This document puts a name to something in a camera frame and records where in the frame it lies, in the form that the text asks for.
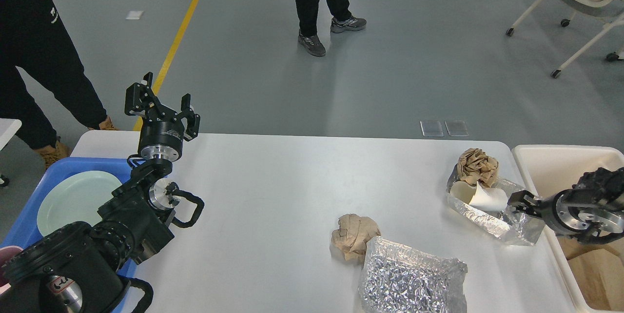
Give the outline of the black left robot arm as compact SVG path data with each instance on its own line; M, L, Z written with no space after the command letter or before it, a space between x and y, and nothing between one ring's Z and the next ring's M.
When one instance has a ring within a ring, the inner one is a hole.
M143 121L138 149L127 158L129 180L98 208L100 222L77 220L27 247L4 264L10 287L1 295L8 313L111 313L131 287L143 291L133 311L144 313L154 291L144 280L118 274L128 260L156 255L174 238L170 225L196 224L204 202L169 178L182 143L198 135L200 116L190 95L180 111L160 102L147 73L126 91L125 113Z

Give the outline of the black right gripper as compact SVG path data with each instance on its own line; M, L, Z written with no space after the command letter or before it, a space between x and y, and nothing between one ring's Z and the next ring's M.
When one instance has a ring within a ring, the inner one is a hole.
M579 211L573 207L589 207L593 204L591 190L564 190L545 199L537 199L528 190L511 194L507 202L513 213L523 213L545 224L558 235L578 235L590 229L590 222L578 219Z

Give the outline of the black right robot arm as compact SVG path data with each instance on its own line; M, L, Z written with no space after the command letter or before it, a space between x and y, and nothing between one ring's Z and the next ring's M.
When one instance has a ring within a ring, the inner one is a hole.
M608 244L623 237L624 169L599 167L570 189L539 200L527 190L513 193L513 213L541 219L558 236L581 244Z

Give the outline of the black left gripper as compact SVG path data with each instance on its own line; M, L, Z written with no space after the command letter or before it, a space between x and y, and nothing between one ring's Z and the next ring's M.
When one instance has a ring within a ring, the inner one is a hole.
M153 73L148 72L141 82L126 89L124 113L142 118L137 153L145 160L165 159L175 162L182 155L183 139L193 140L200 129L200 115L192 108L191 95L181 98L180 112L169 118L165 107L152 91Z

